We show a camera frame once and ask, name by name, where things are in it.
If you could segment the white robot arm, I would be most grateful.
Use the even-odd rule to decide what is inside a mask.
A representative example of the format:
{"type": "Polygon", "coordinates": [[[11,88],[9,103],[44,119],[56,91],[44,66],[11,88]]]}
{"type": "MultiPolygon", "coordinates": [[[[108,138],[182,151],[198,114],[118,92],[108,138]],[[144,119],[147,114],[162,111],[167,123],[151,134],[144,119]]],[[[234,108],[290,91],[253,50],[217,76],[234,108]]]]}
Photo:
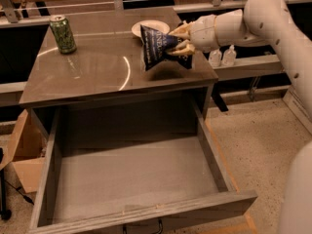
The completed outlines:
{"type": "MultiPolygon", "coordinates": [[[[226,45],[270,45],[312,117],[312,42],[295,25],[284,0],[248,0],[242,10],[204,16],[172,31],[183,42],[173,56],[210,52],[226,45]]],[[[292,161],[278,234],[312,234],[312,143],[292,161]]]]}

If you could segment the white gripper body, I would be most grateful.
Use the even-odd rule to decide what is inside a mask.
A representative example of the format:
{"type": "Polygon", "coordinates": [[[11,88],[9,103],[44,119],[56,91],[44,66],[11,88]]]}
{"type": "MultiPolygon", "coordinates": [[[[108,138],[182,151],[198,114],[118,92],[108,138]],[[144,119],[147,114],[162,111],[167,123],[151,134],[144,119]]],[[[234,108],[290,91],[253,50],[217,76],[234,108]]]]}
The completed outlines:
{"type": "Polygon", "coordinates": [[[190,26],[190,42],[195,48],[204,53],[219,48],[215,34],[216,15],[208,15],[199,17],[192,22],[190,26]]]}

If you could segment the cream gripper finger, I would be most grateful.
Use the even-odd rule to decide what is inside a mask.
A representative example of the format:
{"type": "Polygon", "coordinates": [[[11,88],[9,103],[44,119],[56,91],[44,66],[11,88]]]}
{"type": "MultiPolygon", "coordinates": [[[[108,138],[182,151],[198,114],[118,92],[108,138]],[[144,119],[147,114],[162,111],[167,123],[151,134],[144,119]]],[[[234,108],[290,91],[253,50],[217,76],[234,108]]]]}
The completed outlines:
{"type": "Polygon", "coordinates": [[[166,53],[170,56],[192,56],[195,54],[195,47],[189,40],[184,40],[166,53]]]}
{"type": "Polygon", "coordinates": [[[171,31],[170,35],[181,39],[189,39],[191,26],[192,22],[184,21],[180,26],[171,31]]]}

